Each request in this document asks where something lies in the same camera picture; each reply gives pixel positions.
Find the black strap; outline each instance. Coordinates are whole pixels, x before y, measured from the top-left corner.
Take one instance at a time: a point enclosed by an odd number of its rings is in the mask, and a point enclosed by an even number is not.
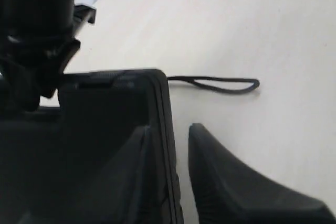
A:
[[[257,79],[250,79],[250,78],[218,78],[218,77],[209,77],[209,76],[171,76],[168,77],[168,81],[183,81],[187,82],[191,85],[194,85],[198,88],[214,91],[222,94],[233,94],[233,95],[239,95],[239,94],[247,94],[255,89],[257,89],[260,86],[260,82]],[[202,84],[198,81],[218,81],[218,82],[242,82],[242,83],[251,83],[252,85],[245,89],[224,89],[219,88],[212,85],[206,85]]]

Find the white table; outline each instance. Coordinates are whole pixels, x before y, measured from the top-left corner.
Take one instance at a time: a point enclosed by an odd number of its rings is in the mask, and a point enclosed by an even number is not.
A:
[[[257,77],[242,97],[172,87],[185,223],[197,223],[187,132],[202,122],[242,161],[336,213],[336,0],[100,0],[68,71],[158,67]]]

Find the black cord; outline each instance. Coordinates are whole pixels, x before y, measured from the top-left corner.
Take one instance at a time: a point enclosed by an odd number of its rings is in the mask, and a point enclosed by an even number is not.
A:
[[[214,91],[222,94],[247,94],[256,90],[260,86],[260,82],[257,79],[250,78],[218,78],[218,77],[209,77],[209,76],[171,76],[168,77],[168,81],[183,81],[191,85],[194,85],[198,88]],[[233,90],[233,89],[223,89],[212,85],[202,84],[198,81],[218,81],[218,82],[242,82],[242,83],[251,83],[252,85],[245,89]]]

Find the black case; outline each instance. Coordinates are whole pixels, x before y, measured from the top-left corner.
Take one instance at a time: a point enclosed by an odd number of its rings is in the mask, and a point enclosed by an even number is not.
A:
[[[0,181],[0,204],[7,202],[0,209],[0,222],[14,224],[25,216],[62,223],[183,223],[164,73],[130,70],[70,74],[64,76],[58,96],[60,108],[0,115],[0,171],[7,175]],[[95,203],[99,214],[89,212],[90,201],[83,208],[87,211],[78,208],[81,215],[75,210],[69,212],[77,196],[85,195],[82,181],[97,176],[97,170],[118,155],[139,127],[147,129],[145,132],[150,129],[153,140],[153,165],[146,168],[155,169],[156,186],[146,189],[155,188],[152,194],[157,195],[157,204],[138,209],[141,218],[126,219],[121,213],[116,220],[114,210],[109,213],[106,206],[120,199],[102,195],[103,202]],[[122,170],[132,150],[130,147],[120,157],[115,169]],[[105,206],[104,211],[98,209],[100,204]]]

